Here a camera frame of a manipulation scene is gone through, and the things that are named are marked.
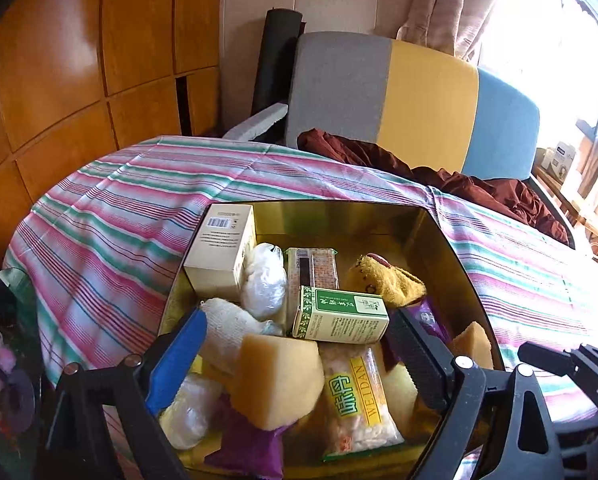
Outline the clear plastic bag bundle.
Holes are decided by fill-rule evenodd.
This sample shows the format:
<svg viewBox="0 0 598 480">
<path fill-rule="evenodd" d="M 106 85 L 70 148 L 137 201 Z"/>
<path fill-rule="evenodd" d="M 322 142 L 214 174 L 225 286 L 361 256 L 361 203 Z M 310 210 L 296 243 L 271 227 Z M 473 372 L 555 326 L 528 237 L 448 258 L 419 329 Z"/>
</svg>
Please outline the clear plastic bag bundle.
<svg viewBox="0 0 598 480">
<path fill-rule="evenodd" d="M 282 249 L 270 243 L 252 248 L 246 258 L 241 306 L 258 321 L 274 318 L 282 309 L 286 288 Z"/>
</svg>

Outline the tan sponge block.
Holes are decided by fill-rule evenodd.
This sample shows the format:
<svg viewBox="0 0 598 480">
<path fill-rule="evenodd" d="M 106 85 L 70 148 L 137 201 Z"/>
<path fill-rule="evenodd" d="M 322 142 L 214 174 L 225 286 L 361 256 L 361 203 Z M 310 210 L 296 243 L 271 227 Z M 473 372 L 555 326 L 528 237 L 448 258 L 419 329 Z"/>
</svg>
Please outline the tan sponge block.
<svg viewBox="0 0 598 480">
<path fill-rule="evenodd" d="M 469 356 L 481 368 L 486 370 L 494 368 L 490 339 L 477 322 L 471 322 L 448 344 L 448 348 L 454 356 Z"/>
<path fill-rule="evenodd" d="M 261 430 L 288 427 L 314 410 L 324 382 L 316 342 L 249 334 L 241 342 L 231 406 Z"/>
</svg>

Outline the white rolled sock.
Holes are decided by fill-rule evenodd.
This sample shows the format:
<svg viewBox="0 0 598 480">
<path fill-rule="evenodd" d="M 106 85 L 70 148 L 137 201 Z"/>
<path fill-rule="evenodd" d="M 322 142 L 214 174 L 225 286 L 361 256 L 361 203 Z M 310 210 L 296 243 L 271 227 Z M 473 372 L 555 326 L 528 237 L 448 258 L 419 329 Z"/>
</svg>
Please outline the white rolled sock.
<svg viewBox="0 0 598 480">
<path fill-rule="evenodd" d="M 200 310 L 206 315 L 206 337 L 199 355 L 221 372 L 233 375 L 246 335 L 282 336 L 282 327 L 271 320 L 260 322 L 249 312 L 221 298 L 203 301 Z"/>
</svg>

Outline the weidan snack packet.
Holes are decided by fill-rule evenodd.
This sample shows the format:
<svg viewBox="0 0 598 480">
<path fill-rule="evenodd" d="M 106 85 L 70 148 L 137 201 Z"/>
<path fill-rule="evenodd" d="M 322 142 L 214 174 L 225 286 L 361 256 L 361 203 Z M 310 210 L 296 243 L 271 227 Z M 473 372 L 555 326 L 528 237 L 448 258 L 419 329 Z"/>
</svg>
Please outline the weidan snack packet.
<svg viewBox="0 0 598 480">
<path fill-rule="evenodd" d="M 319 350 L 328 411 L 325 460 L 403 443 L 388 408 L 373 349 L 322 342 Z"/>
</svg>

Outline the yellow plush toy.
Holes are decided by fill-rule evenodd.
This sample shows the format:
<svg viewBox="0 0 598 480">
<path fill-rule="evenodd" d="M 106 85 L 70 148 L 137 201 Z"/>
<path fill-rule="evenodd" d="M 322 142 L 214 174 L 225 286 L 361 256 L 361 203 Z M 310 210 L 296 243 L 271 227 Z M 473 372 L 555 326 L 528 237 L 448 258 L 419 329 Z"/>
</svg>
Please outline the yellow plush toy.
<svg viewBox="0 0 598 480">
<path fill-rule="evenodd" d="M 372 252 L 357 259 L 342 279 L 341 287 L 349 292 L 378 295 L 392 309 L 418 304 L 427 295 L 424 282 L 417 276 Z"/>
</svg>

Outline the green medicine box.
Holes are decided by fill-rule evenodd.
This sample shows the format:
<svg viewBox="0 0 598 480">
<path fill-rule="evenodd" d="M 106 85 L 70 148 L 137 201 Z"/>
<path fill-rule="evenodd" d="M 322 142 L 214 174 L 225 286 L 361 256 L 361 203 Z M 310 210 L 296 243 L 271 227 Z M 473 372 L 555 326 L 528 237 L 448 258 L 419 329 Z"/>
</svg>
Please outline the green medicine box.
<svg viewBox="0 0 598 480">
<path fill-rule="evenodd" d="M 378 295 L 302 285 L 291 336 L 335 344 L 375 344 L 389 321 Z"/>
</svg>

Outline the gold metal tin box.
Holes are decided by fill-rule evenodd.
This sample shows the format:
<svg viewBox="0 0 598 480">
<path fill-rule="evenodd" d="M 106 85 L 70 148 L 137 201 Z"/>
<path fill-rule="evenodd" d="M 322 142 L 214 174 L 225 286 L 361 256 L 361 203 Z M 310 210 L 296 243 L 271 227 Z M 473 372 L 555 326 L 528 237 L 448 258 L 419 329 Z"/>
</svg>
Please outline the gold metal tin box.
<svg viewBox="0 0 598 480">
<path fill-rule="evenodd" d="M 293 326 L 301 285 L 341 288 L 361 255 L 373 252 L 425 283 L 426 302 L 447 339 L 478 323 L 494 335 L 474 285 L 449 240 L 421 207 L 335 200 L 259 202 L 252 206 L 256 240 L 282 249 L 286 304 L 275 321 Z M 415 399 L 403 366 L 381 375 L 392 416 L 406 440 L 394 448 L 324 460 L 326 405 L 284 434 L 287 479 L 406 479 L 433 433 L 433 413 Z"/>
</svg>

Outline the striped bed sheet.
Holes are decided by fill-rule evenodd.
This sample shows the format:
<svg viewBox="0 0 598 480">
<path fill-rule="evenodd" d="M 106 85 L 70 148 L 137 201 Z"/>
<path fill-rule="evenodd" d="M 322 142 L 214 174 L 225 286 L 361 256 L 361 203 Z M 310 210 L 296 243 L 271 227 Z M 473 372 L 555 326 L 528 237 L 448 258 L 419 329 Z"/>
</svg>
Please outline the striped bed sheet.
<svg viewBox="0 0 598 480">
<path fill-rule="evenodd" d="M 35 310 L 51 382 L 64 365 L 119 363 L 155 339 L 177 268 L 213 202 L 359 200 L 427 210 L 476 289 L 506 366 L 532 340 L 598 348 L 598 263 L 436 188 L 292 148 L 157 136 L 46 192 L 3 261 Z"/>
</svg>

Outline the maroon blanket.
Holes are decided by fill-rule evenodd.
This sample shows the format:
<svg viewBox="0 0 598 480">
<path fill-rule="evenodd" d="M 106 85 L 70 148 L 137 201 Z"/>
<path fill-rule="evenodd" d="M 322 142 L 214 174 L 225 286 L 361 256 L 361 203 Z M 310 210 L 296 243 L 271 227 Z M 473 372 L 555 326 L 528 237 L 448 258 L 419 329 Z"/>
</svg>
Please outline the maroon blanket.
<svg viewBox="0 0 598 480">
<path fill-rule="evenodd" d="M 488 208 L 538 230 L 553 240 L 570 243 L 566 227 L 548 209 L 530 185 L 518 179 L 481 180 L 459 172 L 434 170 L 426 166 L 412 168 L 380 146 L 335 136 L 324 130 L 311 129 L 297 139 L 301 151 L 325 156 L 336 162 L 378 169 L 421 185 L 454 195 L 467 202 Z"/>
</svg>

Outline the white box on windowsill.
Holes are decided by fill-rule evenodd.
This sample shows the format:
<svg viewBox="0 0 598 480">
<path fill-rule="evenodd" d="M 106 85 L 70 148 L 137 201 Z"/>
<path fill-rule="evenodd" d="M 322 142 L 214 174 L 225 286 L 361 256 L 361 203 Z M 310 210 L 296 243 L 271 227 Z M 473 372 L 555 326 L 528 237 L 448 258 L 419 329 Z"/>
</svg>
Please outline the white box on windowsill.
<svg viewBox="0 0 598 480">
<path fill-rule="evenodd" d="M 557 181 L 564 182 L 575 158 L 576 149 L 570 144 L 559 142 L 556 148 L 546 148 L 541 168 Z"/>
</svg>

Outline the grey yellow blue headboard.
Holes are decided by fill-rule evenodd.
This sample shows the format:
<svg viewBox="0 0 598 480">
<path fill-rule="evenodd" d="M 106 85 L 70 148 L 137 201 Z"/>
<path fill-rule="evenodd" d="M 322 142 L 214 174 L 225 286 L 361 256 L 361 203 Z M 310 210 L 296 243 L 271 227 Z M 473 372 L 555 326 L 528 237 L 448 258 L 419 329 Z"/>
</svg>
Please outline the grey yellow blue headboard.
<svg viewBox="0 0 598 480">
<path fill-rule="evenodd" d="M 481 180 L 530 177 L 540 112 L 493 75 L 401 40 L 310 32 L 298 41 L 284 143 L 320 129 L 410 167 Z"/>
</svg>

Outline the black rolled mat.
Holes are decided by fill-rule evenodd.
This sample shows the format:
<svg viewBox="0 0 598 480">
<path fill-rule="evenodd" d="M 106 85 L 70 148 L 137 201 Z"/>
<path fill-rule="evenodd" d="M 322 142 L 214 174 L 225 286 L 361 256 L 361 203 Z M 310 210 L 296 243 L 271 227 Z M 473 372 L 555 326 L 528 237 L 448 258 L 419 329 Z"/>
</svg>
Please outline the black rolled mat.
<svg viewBox="0 0 598 480">
<path fill-rule="evenodd" d="M 267 11 L 253 86 L 252 115 L 288 101 L 297 43 L 304 31 L 300 12 L 275 8 Z"/>
</svg>

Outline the wooden wardrobe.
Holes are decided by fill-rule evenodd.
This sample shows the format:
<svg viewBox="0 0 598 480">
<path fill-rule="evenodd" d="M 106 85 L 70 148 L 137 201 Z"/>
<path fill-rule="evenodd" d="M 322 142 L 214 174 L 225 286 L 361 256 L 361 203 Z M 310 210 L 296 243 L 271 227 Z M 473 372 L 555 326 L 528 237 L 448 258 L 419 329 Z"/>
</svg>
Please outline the wooden wardrobe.
<svg viewBox="0 0 598 480">
<path fill-rule="evenodd" d="M 14 0 L 0 18 L 0 262 L 72 171 L 220 132 L 220 0 Z"/>
</svg>

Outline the beige curtain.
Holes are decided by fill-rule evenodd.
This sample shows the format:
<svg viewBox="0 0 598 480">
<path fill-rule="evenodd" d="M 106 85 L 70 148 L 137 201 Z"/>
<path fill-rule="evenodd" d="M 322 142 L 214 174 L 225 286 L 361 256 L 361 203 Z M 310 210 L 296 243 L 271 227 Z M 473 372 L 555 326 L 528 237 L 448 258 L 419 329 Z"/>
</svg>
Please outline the beige curtain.
<svg viewBox="0 0 598 480">
<path fill-rule="evenodd" d="M 413 0 L 397 38 L 469 62 L 493 6 L 494 0 Z"/>
</svg>

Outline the white bed rail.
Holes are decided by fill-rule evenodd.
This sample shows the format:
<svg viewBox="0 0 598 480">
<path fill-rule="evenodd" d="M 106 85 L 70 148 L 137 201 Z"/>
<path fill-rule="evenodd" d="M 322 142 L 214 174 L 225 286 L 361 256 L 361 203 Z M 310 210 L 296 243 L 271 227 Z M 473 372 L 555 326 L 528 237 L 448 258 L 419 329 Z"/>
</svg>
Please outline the white bed rail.
<svg viewBox="0 0 598 480">
<path fill-rule="evenodd" d="M 231 141 L 249 142 L 255 140 L 261 134 L 268 132 L 275 124 L 286 117 L 288 105 L 275 103 L 261 112 L 250 116 L 244 122 L 226 131 L 223 138 Z"/>
</svg>

